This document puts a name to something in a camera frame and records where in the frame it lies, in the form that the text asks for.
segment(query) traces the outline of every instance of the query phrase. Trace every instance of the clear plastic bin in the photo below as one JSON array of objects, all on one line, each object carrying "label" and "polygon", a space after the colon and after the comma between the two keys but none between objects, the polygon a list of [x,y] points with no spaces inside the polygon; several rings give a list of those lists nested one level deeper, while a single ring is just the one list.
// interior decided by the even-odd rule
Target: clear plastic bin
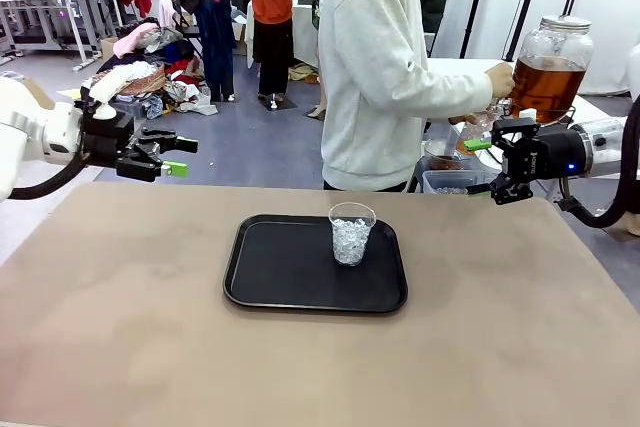
[{"label": "clear plastic bin", "polygon": [[[465,194],[472,185],[484,184],[496,175],[480,170],[427,170],[422,174],[422,192],[425,194]],[[456,189],[461,192],[446,192],[441,189]]]}]

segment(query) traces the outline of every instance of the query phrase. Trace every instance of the brown liquid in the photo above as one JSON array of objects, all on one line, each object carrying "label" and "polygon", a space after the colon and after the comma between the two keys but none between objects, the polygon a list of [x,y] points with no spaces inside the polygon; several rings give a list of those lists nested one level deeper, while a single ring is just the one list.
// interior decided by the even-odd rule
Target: brown liquid
[{"label": "brown liquid", "polygon": [[586,71],[575,62],[557,57],[518,60],[516,88],[511,93],[513,115],[536,109],[537,121],[548,124],[565,116],[573,104]]}]

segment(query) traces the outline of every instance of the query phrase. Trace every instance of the cup of ice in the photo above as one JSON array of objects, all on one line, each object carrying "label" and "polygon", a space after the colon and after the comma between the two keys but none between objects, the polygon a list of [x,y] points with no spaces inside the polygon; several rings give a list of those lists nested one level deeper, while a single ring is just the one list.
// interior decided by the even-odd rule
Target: cup of ice
[{"label": "cup of ice", "polygon": [[376,213],[363,204],[345,202],[329,211],[333,228],[333,256],[350,267],[362,262],[369,233],[376,223]]}]

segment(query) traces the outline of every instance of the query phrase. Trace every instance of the clothes pile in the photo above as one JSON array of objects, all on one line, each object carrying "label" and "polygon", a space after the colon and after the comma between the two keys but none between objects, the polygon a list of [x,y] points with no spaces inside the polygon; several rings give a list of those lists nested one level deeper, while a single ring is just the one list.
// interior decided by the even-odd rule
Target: clothes pile
[{"label": "clothes pile", "polygon": [[107,78],[105,97],[117,91],[110,103],[127,110],[142,108],[148,119],[173,110],[217,113],[210,105],[202,63],[180,32],[147,18],[117,33],[113,57],[89,82],[93,86]]}]

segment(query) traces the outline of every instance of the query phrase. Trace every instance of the plastic cup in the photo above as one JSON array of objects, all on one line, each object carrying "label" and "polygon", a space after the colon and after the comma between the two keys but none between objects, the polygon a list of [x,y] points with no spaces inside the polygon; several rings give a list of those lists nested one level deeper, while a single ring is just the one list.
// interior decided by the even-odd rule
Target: plastic cup
[{"label": "plastic cup", "polygon": [[333,228],[333,256],[340,265],[350,267],[362,262],[376,213],[363,204],[345,202],[329,211]]}]

